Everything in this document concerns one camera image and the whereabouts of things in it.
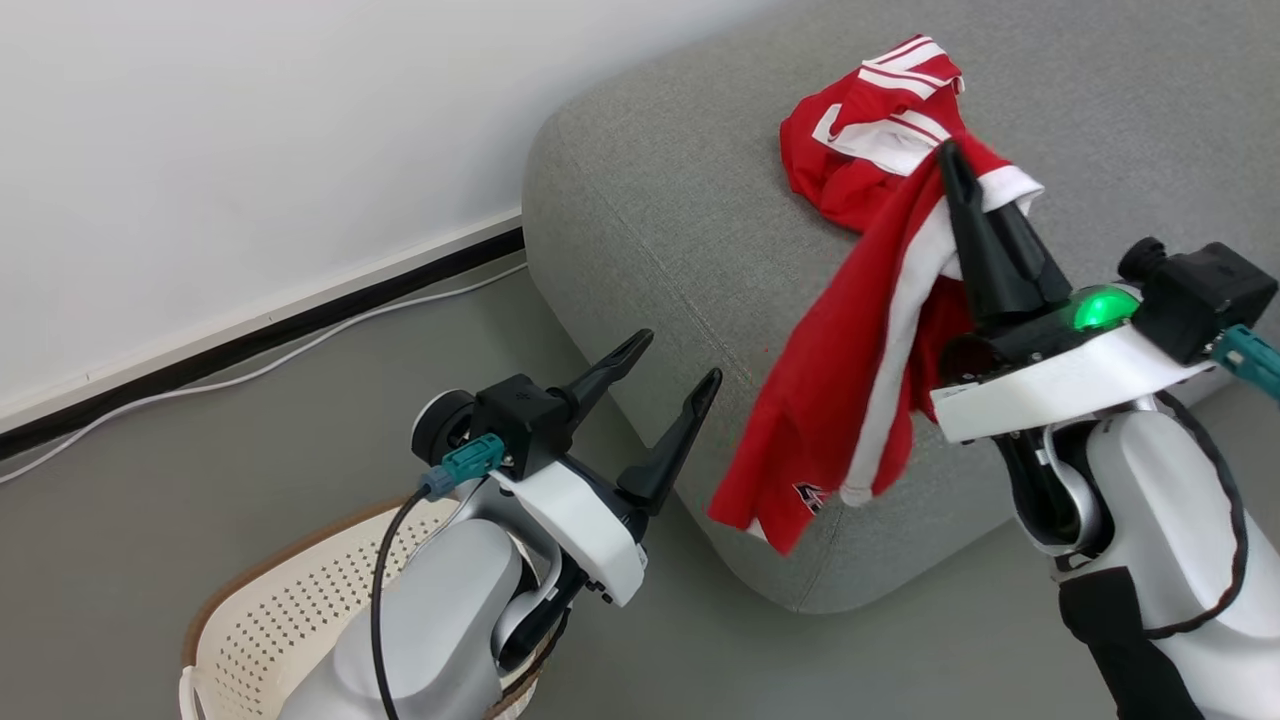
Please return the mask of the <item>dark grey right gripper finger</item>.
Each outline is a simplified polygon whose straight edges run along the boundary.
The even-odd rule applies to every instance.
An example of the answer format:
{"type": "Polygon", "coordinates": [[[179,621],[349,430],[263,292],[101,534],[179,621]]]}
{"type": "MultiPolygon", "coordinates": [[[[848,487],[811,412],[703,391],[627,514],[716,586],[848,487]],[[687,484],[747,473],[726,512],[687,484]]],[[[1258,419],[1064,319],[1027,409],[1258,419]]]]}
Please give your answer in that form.
{"type": "Polygon", "coordinates": [[[956,140],[938,151],[956,255],[966,301],[975,324],[995,324],[1004,314],[1000,242],[986,218],[984,191],[979,176],[956,140]]]}
{"type": "Polygon", "coordinates": [[[995,282],[998,307],[1005,313],[1043,314],[1062,306],[1073,284],[1024,211],[1007,204],[989,213],[989,223],[1001,247],[995,282]]]}

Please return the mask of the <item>cream perforated laundry basket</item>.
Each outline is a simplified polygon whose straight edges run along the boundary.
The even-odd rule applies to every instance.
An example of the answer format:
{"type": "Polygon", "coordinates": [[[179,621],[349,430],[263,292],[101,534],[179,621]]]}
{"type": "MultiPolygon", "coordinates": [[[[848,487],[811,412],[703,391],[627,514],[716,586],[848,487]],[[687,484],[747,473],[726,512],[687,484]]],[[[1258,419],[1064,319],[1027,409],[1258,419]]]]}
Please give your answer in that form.
{"type": "Polygon", "coordinates": [[[398,507],[366,509],[220,588],[186,633],[180,720],[276,720],[369,605],[376,553],[398,507]]]}

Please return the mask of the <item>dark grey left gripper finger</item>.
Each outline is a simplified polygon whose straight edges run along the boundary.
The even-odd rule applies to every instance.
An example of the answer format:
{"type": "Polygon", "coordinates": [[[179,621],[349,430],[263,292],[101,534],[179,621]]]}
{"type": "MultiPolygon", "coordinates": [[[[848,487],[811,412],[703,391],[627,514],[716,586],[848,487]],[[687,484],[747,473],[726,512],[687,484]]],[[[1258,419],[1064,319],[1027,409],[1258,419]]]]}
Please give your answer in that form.
{"type": "Polygon", "coordinates": [[[644,462],[627,468],[617,491],[640,512],[654,518],[663,509],[721,389],[723,373],[712,368],[682,401],[677,418],[644,462]]]}
{"type": "Polygon", "coordinates": [[[640,329],[612,352],[593,364],[584,374],[556,387],[556,397],[568,409],[568,427],[579,427],[605,392],[622,380],[637,364],[655,337],[652,329],[640,329]]]}

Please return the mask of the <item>grey fabric sofa cushion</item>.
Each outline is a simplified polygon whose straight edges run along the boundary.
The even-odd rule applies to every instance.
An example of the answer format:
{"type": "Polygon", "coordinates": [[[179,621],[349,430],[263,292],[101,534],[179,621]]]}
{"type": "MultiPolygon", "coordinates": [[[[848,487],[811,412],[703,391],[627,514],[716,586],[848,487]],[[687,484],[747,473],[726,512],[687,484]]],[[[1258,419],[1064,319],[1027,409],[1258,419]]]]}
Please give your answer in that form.
{"type": "Polygon", "coordinates": [[[1011,519],[992,445],[923,418],[905,477],[832,502],[796,550],[707,505],[773,357],[852,236],[792,193],[778,128],[809,94],[922,33],[960,65],[975,136],[1039,181],[1030,209],[1074,284],[1135,241],[1220,241],[1280,278],[1280,0],[819,0],[635,67],[534,141],[534,282],[585,357],[655,341],[613,396],[646,442],[713,366],[724,380],[676,486],[728,569],[796,612],[859,609],[1011,519]]]}

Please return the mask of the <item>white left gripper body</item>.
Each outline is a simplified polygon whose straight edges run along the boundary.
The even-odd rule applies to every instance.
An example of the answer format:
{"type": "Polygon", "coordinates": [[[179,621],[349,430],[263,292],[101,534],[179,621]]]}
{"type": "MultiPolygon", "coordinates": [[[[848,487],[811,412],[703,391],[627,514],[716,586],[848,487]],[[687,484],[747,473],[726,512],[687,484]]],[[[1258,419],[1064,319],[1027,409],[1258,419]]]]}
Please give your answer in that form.
{"type": "Polygon", "coordinates": [[[646,555],[588,478],[556,461],[522,480],[502,470],[490,477],[509,491],[536,528],[572,557],[623,607],[644,583],[646,555]]]}

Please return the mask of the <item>dark baseboard strip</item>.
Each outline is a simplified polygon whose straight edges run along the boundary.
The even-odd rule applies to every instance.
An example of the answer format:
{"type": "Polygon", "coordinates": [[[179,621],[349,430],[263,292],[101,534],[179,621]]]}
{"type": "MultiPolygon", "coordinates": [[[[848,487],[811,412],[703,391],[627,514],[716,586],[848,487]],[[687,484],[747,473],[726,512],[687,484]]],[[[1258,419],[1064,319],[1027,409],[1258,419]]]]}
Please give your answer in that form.
{"type": "Polygon", "coordinates": [[[84,429],[91,421],[96,421],[127,404],[183,388],[268,350],[326,329],[339,322],[378,309],[521,249],[524,249],[524,229],[521,224],[517,224],[511,231],[457,252],[449,252],[442,259],[378,282],[365,290],[343,295],[288,319],[270,320],[262,329],[229,340],[196,354],[193,357],[150,372],[138,379],[97,393],[46,418],[0,433],[0,461],[84,429]]]}

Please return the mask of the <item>red and white jersey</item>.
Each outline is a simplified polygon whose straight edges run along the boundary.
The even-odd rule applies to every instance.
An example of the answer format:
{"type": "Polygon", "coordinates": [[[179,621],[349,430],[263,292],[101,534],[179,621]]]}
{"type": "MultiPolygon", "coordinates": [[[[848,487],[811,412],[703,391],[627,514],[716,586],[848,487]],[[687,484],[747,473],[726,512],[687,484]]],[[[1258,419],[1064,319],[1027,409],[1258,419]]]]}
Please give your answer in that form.
{"type": "Polygon", "coordinates": [[[1028,211],[1044,190],[968,131],[964,88],[950,55],[914,35],[782,120],[790,188],[856,241],[763,384],[713,521],[786,555],[827,503],[863,506],[904,474],[945,345],[972,328],[938,146],[957,141],[986,211],[1028,211]]]}

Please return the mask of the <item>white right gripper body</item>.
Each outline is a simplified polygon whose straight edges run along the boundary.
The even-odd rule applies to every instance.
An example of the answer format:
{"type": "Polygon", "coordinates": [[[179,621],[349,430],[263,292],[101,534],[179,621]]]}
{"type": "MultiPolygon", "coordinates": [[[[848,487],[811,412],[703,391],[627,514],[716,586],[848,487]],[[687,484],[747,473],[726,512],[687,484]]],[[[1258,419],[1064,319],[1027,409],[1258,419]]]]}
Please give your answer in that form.
{"type": "Polygon", "coordinates": [[[1183,366],[1138,329],[1119,323],[1075,348],[989,380],[931,391],[934,419],[950,443],[1050,427],[1128,404],[1206,372],[1183,366]]]}

